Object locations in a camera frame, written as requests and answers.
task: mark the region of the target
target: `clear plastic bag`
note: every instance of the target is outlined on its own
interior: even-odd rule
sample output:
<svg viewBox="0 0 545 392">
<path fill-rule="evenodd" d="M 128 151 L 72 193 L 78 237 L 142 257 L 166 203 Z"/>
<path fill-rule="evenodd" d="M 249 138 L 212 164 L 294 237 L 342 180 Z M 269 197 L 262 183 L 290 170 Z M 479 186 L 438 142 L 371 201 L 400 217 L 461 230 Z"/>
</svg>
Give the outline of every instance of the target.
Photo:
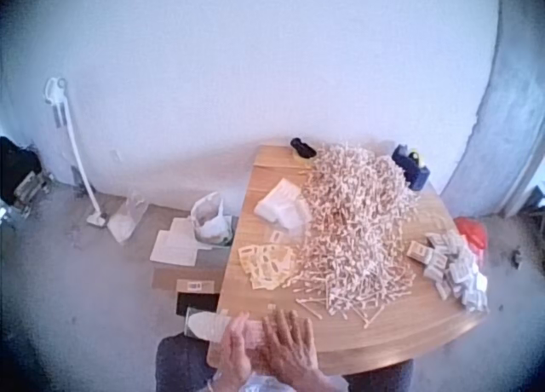
<svg viewBox="0 0 545 392">
<path fill-rule="evenodd" d="M 123 243 L 132 235 L 146 213 L 148 205 L 144 197 L 133 190 L 127 200 L 119 206 L 118 211 L 110 217 L 108 229 L 118 243 Z"/>
</svg>

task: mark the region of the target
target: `stack of paper packets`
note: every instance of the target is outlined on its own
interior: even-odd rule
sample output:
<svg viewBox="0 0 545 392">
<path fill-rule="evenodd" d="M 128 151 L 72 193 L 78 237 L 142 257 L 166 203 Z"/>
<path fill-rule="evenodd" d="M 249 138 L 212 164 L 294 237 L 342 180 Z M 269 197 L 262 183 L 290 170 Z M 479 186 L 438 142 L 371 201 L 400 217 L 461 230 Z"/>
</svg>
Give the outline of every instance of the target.
<svg viewBox="0 0 545 392">
<path fill-rule="evenodd" d="M 479 271 L 465 236 L 449 230 L 446 234 L 428 233 L 426 237 L 432 247 L 413 241 L 407 256 L 426 265 L 424 276 L 435 281 L 441 298 L 446 300 L 452 294 L 469 311 L 488 311 L 488 279 Z"/>
</svg>

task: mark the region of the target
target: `cardboard box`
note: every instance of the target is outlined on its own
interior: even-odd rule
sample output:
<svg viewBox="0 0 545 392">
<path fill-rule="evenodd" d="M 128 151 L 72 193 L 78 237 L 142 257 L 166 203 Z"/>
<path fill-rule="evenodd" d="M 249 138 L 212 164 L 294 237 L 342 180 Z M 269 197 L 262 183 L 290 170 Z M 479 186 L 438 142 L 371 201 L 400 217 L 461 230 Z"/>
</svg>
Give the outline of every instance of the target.
<svg viewBox="0 0 545 392">
<path fill-rule="evenodd" d="M 152 288 L 177 292 L 219 294 L 224 273 L 225 267 L 176 267 L 163 264 L 162 267 L 153 269 Z"/>
</svg>

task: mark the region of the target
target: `vacuum cleaner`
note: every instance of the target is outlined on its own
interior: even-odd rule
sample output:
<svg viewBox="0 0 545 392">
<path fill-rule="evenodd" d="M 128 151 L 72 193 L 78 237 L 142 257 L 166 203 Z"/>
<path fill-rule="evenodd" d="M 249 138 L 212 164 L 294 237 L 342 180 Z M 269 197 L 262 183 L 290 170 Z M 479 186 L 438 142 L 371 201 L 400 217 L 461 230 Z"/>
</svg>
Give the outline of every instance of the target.
<svg viewBox="0 0 545 392">
<path fill-rule="evenodd" d="M 106 214 L 100 211 L 99 203 L 96 201 L 95 194 L 93 189 L 89 184 L 87 179 L 87 174 L 83 168 L 81 157 L 79 156 L 79 151 L 77 149 L 76 138 L 74 136 L 74 128 L 72 126 L 72 116 L 70 114 L 70 107 L 68 104 L 68 99 L 65 94 L 66 90 L 66 80 L 64 78 L 50 78 L 45 84 L 45 89 L 43 91 L 43 97 L 45 101 L 53 107 L 53 113 L 57 128 L 66 126 L 68 131 L 68 137 L 70 138 L 70 143 L 72 144 L 72 151 L 76 157 L 77 167 L 79 168 L 79 173 L 83 179 L 83 185 L 85 190 L 91 199 L 93 208 L 95 212 L 87 218 L 87 223 L 103 228 L 106 225 Z"/>
</svg>

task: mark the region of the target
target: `person's right hand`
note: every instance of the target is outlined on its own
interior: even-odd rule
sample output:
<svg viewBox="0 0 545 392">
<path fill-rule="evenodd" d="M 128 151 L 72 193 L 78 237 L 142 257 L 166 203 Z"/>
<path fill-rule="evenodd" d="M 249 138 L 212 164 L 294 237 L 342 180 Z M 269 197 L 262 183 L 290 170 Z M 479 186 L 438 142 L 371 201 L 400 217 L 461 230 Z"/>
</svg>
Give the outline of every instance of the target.
<svg viewBox="0 0 545 392">
<path fill-rule="evenodd" d="M 273 376 L 298 391 L 335 390 L 318 369 L 312 322 L 306 319 L 302 324 L 295 311 L 290 311 L 290 325 L 283 310 L 276 310 L 274 315 L 276 329 L 269 317 L 263 319 L 266 344 L 262 351 Z"/>
</svg>

